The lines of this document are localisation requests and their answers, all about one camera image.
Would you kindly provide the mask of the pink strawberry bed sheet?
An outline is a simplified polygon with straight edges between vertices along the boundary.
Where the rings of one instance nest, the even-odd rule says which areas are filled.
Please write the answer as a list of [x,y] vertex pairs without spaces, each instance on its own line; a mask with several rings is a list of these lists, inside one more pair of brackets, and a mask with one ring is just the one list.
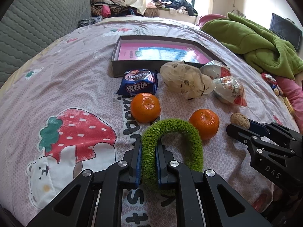
[[246,107],[227,105],[210,93],[192,100],[170,91],[158,77],[160,119],[189,120],[199,109],[215,112],[217,134],[203,144],[203,167],[213,169],[259,210],[274,185],[250,166],[247,147],[226,134],[235,112],[258,122],[278,119],[296,130],[285,104],[261,75],[193,26],[158,19],[110,19],[77,29],[46,48],[1,97],[1,206],[28,224],[84,169],[99,171],[121,160],[148,124],[130,112],[131,98],[117,95],[120,78],[111,57],[122,35],[192,40],[226,63],[244,88]]

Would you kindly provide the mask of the pink pillow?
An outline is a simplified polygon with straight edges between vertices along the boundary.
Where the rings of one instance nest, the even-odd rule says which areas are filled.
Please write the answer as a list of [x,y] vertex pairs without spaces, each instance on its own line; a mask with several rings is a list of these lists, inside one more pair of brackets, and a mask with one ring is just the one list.
[[202,27],[204,24],[214,19],[227,19],[227,17],[221,14],[207,14],[200,17],[197,22],[197,26]]

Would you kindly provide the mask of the clothes on window sill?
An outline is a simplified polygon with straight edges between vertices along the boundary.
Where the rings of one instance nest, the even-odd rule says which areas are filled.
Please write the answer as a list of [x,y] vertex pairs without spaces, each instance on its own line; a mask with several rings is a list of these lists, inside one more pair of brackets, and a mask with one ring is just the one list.
[[172,14],[181,13],[188,16],[197,16],[198,12],[186,0],[147,0],[152,2],[151,8],[167,10]]

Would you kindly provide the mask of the grey quilted headboard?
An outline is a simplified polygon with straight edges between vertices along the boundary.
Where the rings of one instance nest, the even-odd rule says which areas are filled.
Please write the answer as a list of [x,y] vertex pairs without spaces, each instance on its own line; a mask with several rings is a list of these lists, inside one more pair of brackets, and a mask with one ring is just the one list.
[[1,84],[90,17],[90,0],[14,0],[1,19]]

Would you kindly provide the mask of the pile of clothes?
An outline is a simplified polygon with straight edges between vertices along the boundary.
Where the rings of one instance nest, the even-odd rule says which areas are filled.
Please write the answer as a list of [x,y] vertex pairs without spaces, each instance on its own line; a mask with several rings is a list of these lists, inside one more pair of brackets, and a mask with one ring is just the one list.
[[131,7],[124,0],[90,0],[92,17],[109,18],[124,16],[143,16],[135,7]]

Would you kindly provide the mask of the shallow cardboard box tray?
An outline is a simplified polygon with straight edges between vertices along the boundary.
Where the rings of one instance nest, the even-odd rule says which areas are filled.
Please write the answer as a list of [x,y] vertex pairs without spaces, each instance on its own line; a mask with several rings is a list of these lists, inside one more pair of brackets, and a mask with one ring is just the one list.
[[160,71],[163,64],[183,61],[200,68],[210,61],[221,61],[198,42],[165,36],[120,36],[112,53],[114,77],[122,77],[125,71],[147,69]]

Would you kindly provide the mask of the blue cookie packet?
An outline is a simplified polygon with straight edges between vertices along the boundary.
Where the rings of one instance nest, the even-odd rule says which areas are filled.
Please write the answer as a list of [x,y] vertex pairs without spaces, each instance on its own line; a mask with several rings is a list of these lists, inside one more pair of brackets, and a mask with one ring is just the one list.
[[156,94],[158,88],[157,73],[147,69],[125,71],[118,95],[136,96],[140,93]]

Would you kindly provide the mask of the orange tangerine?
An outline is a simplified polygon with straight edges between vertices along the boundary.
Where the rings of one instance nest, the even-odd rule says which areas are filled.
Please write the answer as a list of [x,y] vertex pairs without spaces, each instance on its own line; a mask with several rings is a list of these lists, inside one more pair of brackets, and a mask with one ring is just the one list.
[[160,116],[161,106],[158,98],[150,93],[139,93],[131,101],[132,116],[141,123],[149,123]]
[[219,117],[209,109],[198,109],[189,119],[189,122],[198,130],[202,141],[210,140],[219,129]]

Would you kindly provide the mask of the red candy wrapper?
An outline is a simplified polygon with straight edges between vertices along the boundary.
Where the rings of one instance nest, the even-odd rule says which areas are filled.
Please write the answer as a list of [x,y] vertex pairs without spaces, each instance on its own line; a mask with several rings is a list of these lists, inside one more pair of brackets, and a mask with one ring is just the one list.
[[283,96],[282,89],[278,86],[277,80],[269,73],[262,73],[261,77],[269,84],[276,96]]

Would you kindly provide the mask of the beige mesh drawstring bag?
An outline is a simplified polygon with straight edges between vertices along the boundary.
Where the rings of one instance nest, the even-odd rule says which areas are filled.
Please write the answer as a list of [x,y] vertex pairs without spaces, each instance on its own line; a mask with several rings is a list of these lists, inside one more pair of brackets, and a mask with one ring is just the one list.
[[170,91],[179,93],[187,99],[201,97],[215,89],[215,83],[209,76],[184,61],[163,64],[160,74]]

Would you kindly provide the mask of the brown walnut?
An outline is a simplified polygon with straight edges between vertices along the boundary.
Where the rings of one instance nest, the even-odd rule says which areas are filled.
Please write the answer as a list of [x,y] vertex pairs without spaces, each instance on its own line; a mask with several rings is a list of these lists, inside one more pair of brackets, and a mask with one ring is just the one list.
[[235,125],[238,125],[238,126],[241,126],[245,129],[249,129],[250,128],[250,121],[249,119],[241,114],[241,113],[233,113],[231,115],[231,124],[235,124]]

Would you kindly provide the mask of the green fleece blanket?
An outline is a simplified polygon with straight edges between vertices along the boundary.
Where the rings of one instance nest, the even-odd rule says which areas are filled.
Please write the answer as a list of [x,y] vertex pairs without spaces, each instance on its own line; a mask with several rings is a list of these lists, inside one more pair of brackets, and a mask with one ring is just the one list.
[[295,79],[302,72],[302,59],[294,46],[272,31],[231,12],[226,18],[206,22],[201,30],[222,43],[259,73]]

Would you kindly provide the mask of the pink blue book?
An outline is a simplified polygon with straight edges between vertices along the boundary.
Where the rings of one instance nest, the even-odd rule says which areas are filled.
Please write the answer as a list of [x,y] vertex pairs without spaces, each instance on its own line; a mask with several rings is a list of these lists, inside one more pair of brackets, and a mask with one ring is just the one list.
[[160,40],[121,40],[117,44],[113,59],[184,61],[198,64],[212,61],[212,58],[196,45]]

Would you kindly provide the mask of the black television screen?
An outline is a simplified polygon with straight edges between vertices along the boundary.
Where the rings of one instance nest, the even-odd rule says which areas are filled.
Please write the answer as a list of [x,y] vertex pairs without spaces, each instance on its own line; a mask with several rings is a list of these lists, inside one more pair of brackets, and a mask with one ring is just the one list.
[[299,52],[302,42],[302,31],[290,20],[272,13],[270,30],[283,40],[289,41]]

